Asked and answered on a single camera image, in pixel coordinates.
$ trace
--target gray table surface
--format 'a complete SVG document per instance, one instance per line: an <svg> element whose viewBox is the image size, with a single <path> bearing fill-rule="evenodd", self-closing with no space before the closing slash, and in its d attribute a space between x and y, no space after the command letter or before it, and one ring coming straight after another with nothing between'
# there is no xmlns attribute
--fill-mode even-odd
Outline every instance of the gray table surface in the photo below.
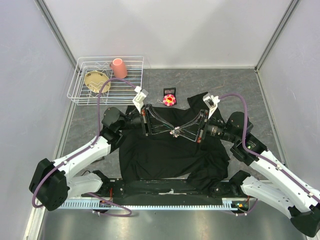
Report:
<svg viewBox="0 0 320 240"><path fill-rule="evenodd" d="M146 103L161 106L157 99L163 88L177 87L177 108L187 109L187 97L203 92L222 95L237 92L244 96L254 124L252 133L278 157L278 150L264 101L253 69L147 69L143 87L149 92ZM242 111L241 102L230 97L219 104L227 120L232 112ZM96 134L96 107L76 106L64 154L87 143ZM101 170L110 178L120 178L118 151L84 170ZM238 170L264 177L231 156L229 178ZM45 240L303 240L290 220L276 209L258 202L246 217L218 211L140 210L132 217L98 217L87 210L57 209L47 212L39 239Z"/></svg>

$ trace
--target white wall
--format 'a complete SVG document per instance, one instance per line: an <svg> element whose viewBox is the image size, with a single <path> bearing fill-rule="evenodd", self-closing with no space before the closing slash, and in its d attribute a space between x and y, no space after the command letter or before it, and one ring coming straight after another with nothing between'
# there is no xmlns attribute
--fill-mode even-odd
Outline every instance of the white wall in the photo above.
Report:
<svg viewBox="0 0 320 240"><path fill-rule="evenodd" d="M287 163L320 189L320 1L300 1L261 69Z"/></svg>
<svg viewBox="0 0 320 240"><path fill-rule="evenodd" d="M0 238L19 240L33 173L61 134L72 69L34 1L0 1L0 32Z"/></svg>
<svg viewBox="0 0 320 240"><path fill-rule="evenodd" d="M255 66L290 0L45 0L76 58Z"/></svg>

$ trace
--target yellow plate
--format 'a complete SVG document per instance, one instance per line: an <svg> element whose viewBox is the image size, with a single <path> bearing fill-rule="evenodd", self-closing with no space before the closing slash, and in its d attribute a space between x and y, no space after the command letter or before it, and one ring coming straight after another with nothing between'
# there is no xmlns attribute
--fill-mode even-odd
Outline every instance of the yellow plate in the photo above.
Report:
<svg viewBox="0 0 320 240"><path fill-rule="evenodd" d="M99 93L102 85L108 80L107 75L99 71L90 71L84 76L84 84L94 93ZM101 93L107 92L110 86L111 82L108 82Z"/></svg>

